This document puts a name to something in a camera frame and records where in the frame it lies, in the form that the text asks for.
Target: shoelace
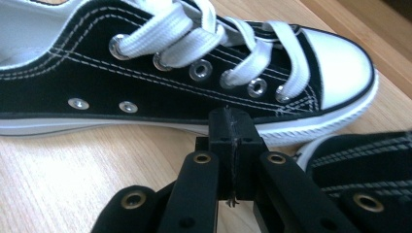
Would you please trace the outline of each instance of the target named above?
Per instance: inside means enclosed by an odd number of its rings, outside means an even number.
[[[118,59],[154,54],[155,66],[167,71],[188,66],[218,45],[230,41],[232,38],[217,23],[213,5],[207,0],[192,1],[200,9],[201,27],[192,29],[193,21],[178,1],[156,14],[132,34],[116,36],[111,43],[112,54]],[[253,28],[247,22],[233,17],[225,19],[236,27],[240,40],[250,50],[250,54],[234,69],[222,74],[222,87],[233,88],[255,80],[266,69],[270,64],[273,45],[256,38]],[[276,99],[285,103],[299,95],[309,83],[309,65],[300,43],[287,23],[269,20],[262,27],[265,31],[276,33],[291,60],[290,76],[276,90]]]

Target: wooden table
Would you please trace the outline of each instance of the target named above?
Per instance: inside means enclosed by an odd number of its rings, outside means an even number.
[[[325,8],[316,11],[313,8],[321,8],[316,4],[308,4],[311,11],[299,0],[213,3],[221,16],[279,19],[332,31],[313,12],[326,19],[325,13],[332,13]],[[346,20],[356,19],[338,17],[332,25],[351,28]],[[380,40],[377,34],[368,35],[371,38],[360,41]],[[385,64],[395,67],[396,63],[387,57]],[[339,133],[412,128],[412,100],[388,78],[381,74],[372,107]],[[0,232],[88,232],[118,190],[133,184],[159,190],[173,182],[185,156],[194,149],[195,137],[176,129],[124,125],[44,138],[0,138]],[[292,154],[296,148],[272,150]],[[221,203],[218,232],[259,232],[251,209],[248,202],[235,209]]]

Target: white toe cap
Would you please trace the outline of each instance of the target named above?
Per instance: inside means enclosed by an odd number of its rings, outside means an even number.
[[[350,100],[370,84],[373,67],[364,51],[337,36],[307,28],[303,31],[320,66],[323,110]]]

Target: black canvas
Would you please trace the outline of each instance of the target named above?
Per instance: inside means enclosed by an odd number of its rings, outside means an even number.
[[[412,132],[329,136],[298,164],[364,232],[411,232]]]
[[[183,6],[193,28],[199,27],[201,13],[194,3],[175,4]],[[270,64],[249,83],[227,88],[222,85],[225,72],[251,53],[235,36],[230,40],[236,43],[218,45],[200,63],[170,71],[156,68],[155,54],[116,58],[109,50],[114,38],[133,34],[156,17],[132,1],[69,0],[57,6],[4,1],[0,17],[8,22],[2,25],[7,33],[0,35],[0,135],[4,136],[128,123],[206,133],[208,113],[230,106],[251,115],[268,146],[284,146],[351,123],[370,105],[378,86],[363,49],[348,39],[300,25],[291,29],[304,52],[310,79],[300,94],[279,100],[277,90],[294,68],[279,36],[262,22],[248,23],[256,41],[273,47]],[[218,17],[218,24],[226,33],[238,33],[228,19]],[[193,72],[198,77],[205,72],[208,78],[196,81]]]

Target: sneaker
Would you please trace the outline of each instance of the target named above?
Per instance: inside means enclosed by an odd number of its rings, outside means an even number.
[[[204,0],[10,0],[0,18],[4,136],[129,123],[206,134],[208,113],[230,106],[285,146],[349,124],[378,86],[348,39],[217,17]]]
[[[297,155],[362,232],[412,229],[412,132],[327,136]]]

